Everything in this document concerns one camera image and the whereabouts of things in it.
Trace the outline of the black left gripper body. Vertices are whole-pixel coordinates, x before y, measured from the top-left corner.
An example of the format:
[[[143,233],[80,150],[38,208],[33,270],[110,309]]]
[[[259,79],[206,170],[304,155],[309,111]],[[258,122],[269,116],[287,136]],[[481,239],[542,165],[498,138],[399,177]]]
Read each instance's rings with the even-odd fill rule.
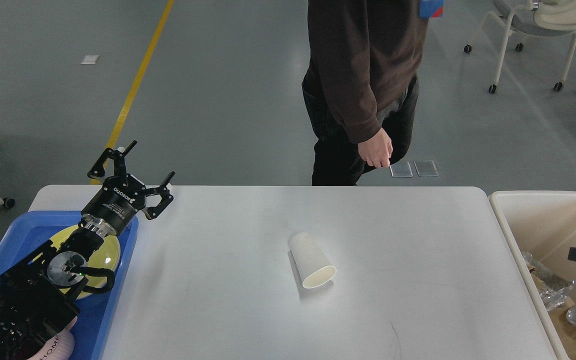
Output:
[[[146,185],[134,175],[108,177],[81,211],[82,219],[102,220],[111,228],[109,234],[118,236],[146,206],[146,196],[141,193],[144,189]]]

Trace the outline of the person's bare hand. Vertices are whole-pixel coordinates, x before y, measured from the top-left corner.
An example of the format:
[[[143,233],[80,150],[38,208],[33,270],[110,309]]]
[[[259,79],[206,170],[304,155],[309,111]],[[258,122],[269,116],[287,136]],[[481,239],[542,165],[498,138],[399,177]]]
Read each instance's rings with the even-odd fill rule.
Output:
[[[391,166],[393,144],[384,129],[379,129],[374,136],[358,143],[359,157],[370,167],[384,168]]]

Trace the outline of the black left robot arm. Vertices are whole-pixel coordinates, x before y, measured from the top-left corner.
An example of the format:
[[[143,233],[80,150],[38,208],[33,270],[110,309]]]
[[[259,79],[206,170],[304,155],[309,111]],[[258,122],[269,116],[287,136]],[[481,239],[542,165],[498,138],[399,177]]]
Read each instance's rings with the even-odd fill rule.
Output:
[[[80,315],[80,294],[111,292],[115,271],[93,267],[90,258],[138,212],[153,220],[172,203],[174,171],[154,187],[128,173],[125,159],[135,145],[106,148],[90,168],[87,176],[103,179],[102,187],[64,242],[46,240],[0,274],[0,360],[30,358],[66,330]]]

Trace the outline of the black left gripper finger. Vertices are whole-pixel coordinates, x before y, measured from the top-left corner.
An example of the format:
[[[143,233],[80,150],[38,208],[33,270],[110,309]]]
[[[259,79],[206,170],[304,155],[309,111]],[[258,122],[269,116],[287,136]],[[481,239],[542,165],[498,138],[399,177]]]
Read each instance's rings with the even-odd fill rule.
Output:
[[[141,209],[144,213],[144,216],[147,219],[157,219],[162,212],[172,203],[174,200],[174,196],[170,193],[169,184],[172,178],[176,175],[175,171],[170,171],[169,174],[164,178],[164,180],[160,183],[160,185],[156,187],[144,187],[141,189],[141,195],[144,198],[148,198],[151,196],[159,196],[160,201],[158,204],[153,206],[146,206]]]
[[[112,149],[107,147],[87,172],[87,177],[91,179],[91,184],[94,185],[103,180],[104,185],[121,188],[137,188],[138,181],[128,173],[125,164],[126,155],[130,153],[137,143],[136,140],[133,140],[126,148],[120,147]],[[105,163],[108,160],[112,161],[113,174],[112,176],[106,177]]]

